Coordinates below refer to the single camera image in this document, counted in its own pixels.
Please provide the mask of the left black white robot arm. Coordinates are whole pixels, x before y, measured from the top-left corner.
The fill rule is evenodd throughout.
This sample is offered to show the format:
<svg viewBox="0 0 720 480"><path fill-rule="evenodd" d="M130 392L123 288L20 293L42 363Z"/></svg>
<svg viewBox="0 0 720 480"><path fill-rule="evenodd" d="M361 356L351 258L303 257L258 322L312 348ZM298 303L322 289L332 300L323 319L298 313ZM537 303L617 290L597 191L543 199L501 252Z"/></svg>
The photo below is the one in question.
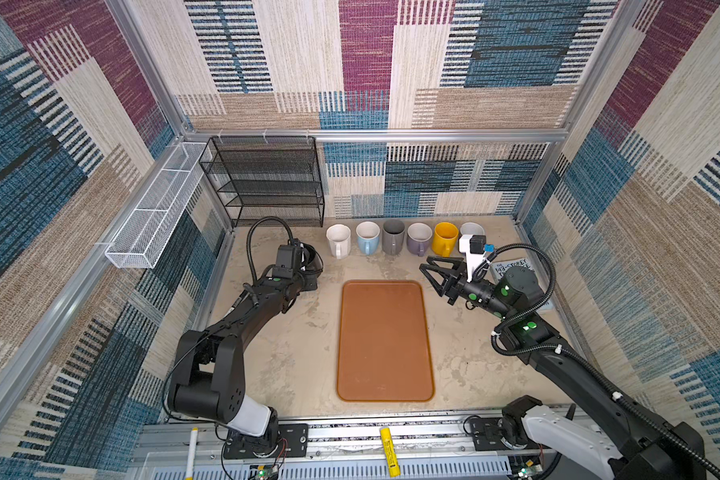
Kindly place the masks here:
<svg viewBox="0 0 720 480"><path fill-rule="evenodd" d="M267 222L281 225L287 242L278 247L275 262L258 274L251 242ZM244 352L267 322L287 313L303 292L314 291L324 262L315 248L297 239L288 223L263 217L250 227L246 256L252 281L231 310L205 329L189 330L179 339L174 365L162 387L163 410L176 420L180 414L211 421L226 431L224 451L235 447L267 457L284 450L275 409L246 393Z"/></svg>

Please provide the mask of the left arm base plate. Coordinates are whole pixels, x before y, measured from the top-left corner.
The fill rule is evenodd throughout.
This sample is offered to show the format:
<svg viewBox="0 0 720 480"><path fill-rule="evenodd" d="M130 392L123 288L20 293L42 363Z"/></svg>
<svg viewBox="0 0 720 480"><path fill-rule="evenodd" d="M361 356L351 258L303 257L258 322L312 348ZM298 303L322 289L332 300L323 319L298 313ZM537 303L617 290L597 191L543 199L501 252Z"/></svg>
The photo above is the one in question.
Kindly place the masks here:
<svg viewBox="0 0 720 480"><path fill-rule="evenodd" d="M278 455L286 459L306 456L309 440L307 423L285 423L270 426L261 437L231 430L224 439L224 460L272 459Z"/></svg>

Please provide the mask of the blue speckled mug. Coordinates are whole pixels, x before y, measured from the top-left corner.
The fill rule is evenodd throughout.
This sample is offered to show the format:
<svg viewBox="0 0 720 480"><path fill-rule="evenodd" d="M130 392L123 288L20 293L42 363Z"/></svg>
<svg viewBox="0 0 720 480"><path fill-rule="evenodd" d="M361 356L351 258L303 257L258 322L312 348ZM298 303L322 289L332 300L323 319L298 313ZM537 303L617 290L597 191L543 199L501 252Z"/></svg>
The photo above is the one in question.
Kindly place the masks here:
<svg viewBox="0 0 720 480"><path fill-rule="evenodd" d="M460 228L459 232L462 236L464 235L485 235L485 229L478 223L465 222Z"/></svg>

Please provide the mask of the yellow mug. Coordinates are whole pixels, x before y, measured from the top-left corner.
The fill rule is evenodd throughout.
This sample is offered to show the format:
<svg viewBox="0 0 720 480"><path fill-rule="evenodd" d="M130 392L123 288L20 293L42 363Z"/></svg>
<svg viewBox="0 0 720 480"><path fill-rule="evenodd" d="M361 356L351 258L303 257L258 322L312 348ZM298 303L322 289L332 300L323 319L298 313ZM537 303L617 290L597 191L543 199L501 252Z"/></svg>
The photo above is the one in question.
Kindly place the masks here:
<svg viewBox="0 0 720 480"><path fill-rule="evenodd" d="M459 238L459 229L450 222L440 222L434 228L432 251L439 257L450 257Z"/></svg>

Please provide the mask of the light blue mug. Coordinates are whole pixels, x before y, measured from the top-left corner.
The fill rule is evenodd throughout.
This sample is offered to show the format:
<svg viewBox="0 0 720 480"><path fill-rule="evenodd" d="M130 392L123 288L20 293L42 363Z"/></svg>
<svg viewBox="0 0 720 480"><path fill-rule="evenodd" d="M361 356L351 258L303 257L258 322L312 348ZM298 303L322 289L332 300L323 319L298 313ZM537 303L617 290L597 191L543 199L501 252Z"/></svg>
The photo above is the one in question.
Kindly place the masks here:
<svg viewBox="0 0 720 480"><path fill-rule="evenodd" d="M361 253L366 256L373 255L380 244L380 226L373 221L363 221L357 225L355 232Z"/></svg>

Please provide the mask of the grey mug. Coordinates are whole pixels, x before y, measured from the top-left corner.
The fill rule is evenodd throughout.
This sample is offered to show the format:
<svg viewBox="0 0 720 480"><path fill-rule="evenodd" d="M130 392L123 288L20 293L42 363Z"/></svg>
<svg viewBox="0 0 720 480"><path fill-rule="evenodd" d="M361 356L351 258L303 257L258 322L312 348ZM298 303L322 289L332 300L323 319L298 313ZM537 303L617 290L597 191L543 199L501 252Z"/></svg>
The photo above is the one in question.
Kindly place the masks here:
<svg viewBox="0 0 720 480"><path fill-rule="evenodd" d="M399 219L386 220L382 225L382 250L387 255L398 255L405 246L406 226Z"/></svg>

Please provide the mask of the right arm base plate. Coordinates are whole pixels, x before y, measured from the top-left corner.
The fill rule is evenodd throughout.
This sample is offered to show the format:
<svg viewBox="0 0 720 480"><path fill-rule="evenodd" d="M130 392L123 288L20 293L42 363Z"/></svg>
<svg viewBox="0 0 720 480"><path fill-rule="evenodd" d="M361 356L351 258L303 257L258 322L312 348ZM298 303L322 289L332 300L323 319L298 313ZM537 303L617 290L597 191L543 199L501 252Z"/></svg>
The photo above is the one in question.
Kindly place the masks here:
<svg viewBox="0 0 720 480"><path fill-rule="evenodd" d="M503 441L500 418L470 416L466 420L465 430L478 452L508 451Z"/></svg>

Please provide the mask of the purple mug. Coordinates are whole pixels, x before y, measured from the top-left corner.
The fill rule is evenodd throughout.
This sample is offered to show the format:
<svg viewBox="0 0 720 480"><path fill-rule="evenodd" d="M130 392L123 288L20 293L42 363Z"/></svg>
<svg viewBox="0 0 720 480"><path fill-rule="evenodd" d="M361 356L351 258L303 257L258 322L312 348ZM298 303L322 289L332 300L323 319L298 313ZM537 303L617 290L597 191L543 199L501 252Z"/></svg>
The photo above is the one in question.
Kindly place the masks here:
<svg viewBox="0 0 720 480"><path fill-rule="evenodd" d="M425 256L432 244L433 229L425 223L415 222L408 226L406 235L408 251L419 257Z"/></svg>

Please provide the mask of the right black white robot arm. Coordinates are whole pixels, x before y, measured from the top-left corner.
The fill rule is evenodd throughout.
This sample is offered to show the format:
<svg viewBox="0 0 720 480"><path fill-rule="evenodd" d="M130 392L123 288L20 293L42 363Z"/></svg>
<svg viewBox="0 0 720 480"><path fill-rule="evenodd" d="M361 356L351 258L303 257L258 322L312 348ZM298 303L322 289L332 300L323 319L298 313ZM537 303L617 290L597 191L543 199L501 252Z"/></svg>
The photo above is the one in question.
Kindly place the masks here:
<svg viewBox="0 0 720 480"><path fill-rule="evenodd" d="M489 249L483 236L468 237L463 258L430 256L419 267L450 304L462 299L468 308L498 317L490 336L493 350L541 373L598 427L586 428L523 396L502 411L505 445L550 447L601 479L720 479L720 468L706 457L694 428L673 425L641 405L538 315L552 286L541 288L536 273L523 266L509 268L496 282L487 279L494 260L517 247Z"/></svg>

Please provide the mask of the white mug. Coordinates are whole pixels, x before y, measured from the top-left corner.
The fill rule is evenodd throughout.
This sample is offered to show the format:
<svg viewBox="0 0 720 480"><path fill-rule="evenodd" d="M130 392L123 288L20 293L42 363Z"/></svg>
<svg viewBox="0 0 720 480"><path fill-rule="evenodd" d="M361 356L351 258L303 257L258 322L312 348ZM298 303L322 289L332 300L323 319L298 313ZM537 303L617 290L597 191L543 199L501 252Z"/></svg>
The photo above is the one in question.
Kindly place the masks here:
<svg viewBox="0 0 720 480"><path fill-rule="evenodd" d="M344 259L351 252L351 229L344 224L334 224L326 230L330 251L337 260Z"/></svg>

